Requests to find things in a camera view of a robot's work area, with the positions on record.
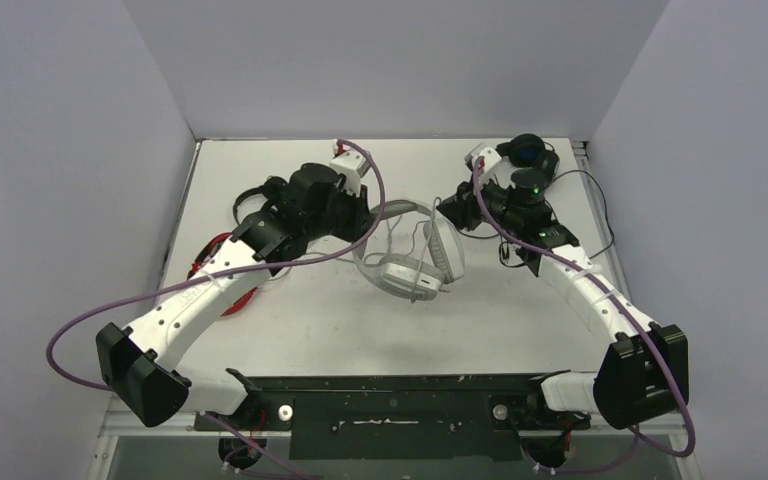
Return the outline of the white grey headphones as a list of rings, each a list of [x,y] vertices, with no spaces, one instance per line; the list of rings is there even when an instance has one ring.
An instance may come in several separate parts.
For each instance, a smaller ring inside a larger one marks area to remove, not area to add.
[[[396,253],[391,247],[369,253],[362,245],[352,252],[359,273],[381,291],[411,302],[431,301],[466,273],[465,250],[459,231],[431,205],[397,199],[371,210],[383,220],[400,219],[410,213],[424,217],[411,236],[412,248]]]

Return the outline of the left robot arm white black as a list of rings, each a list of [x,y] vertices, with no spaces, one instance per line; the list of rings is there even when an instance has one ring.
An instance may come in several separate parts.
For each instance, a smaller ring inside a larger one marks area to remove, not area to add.
[[[199,378],[180,362],[236,300],[292,263],[306,263],[310,243],[367,237],[377,219],[362,179],[372,168],[346,153],[327,165],[305,163],[287,180],[269,178],[259,189],[264,204],[240,221],[181,290],[127,325],[110,323],[98,332],[102,378],[144,426],[204,410],[236,430],[257,421],[259,403],[240,373],[227,369]]]

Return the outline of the small black headphones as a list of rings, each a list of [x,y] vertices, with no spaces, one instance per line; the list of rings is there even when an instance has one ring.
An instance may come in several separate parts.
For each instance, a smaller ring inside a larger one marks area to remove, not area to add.
[[[232,216],[237,223],[235,233],[240,233],[248,228],[266,226],[274,222],[284,220],[278,201],[282,199],[288,182],[278,176],[269,177],[262,185],[249,188],[237,196],[232,205]],[[264,203],[252,212],[241,216],[240,207],[247,201],[262,198]]]

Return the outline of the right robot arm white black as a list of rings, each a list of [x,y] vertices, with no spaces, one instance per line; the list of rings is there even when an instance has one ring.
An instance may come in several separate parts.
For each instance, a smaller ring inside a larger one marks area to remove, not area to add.
[[[538,170],[516,169],[508,185],[484,170],[436,207],[456,229],[490,225],[516,246],[525,267],[552,287],[606,351],[595,373],[550,373],[526,404],[528,419],[549,428],[565,412],[596,413],[615,429],[678,412],[689,421],[689,345],[676,325],[662,326],[601,274],[577,237],[555,217]]]

